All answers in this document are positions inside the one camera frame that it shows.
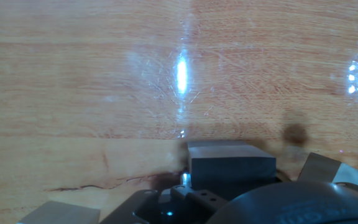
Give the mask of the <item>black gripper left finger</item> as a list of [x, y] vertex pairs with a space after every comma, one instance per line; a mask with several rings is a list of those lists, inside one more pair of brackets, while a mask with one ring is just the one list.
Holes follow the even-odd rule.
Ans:
[[206, 223], [227, 200], [208, 190], [191, 188], [191, 175], [181, 184], [161, 192], [139, 190], [111, 212], [101, 224], [192, 224]]

